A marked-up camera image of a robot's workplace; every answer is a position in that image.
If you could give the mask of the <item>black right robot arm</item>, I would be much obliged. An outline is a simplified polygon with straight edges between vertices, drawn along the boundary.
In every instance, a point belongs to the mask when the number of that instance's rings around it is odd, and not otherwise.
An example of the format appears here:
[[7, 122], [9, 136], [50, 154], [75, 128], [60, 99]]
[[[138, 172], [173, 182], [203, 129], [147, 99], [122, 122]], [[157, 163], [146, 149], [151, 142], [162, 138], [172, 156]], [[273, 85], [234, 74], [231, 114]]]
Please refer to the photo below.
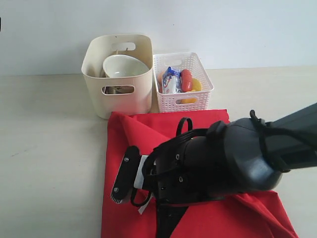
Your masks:
[[155, 185], [157, 237], [170, 237], [192, 204], [271, 190], [283, 173], [316, 164], [314, 104], [269, 122], [250, 111], [248, 118], [194, 129], [182, 118], [176, 136], [156, 147], [142, 168], [144, 180]]

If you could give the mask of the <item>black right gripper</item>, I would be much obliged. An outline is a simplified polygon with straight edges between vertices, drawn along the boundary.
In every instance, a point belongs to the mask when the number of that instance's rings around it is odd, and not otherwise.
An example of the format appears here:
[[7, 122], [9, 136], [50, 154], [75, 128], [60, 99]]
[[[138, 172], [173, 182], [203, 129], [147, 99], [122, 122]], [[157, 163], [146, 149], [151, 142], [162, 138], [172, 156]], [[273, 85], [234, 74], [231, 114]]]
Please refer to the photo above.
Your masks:
[[212, 173], [152, 175], [158, 185], [156, 204], [157, 238], [169, 238], [188, 206], [222, 200], [228, 178]]

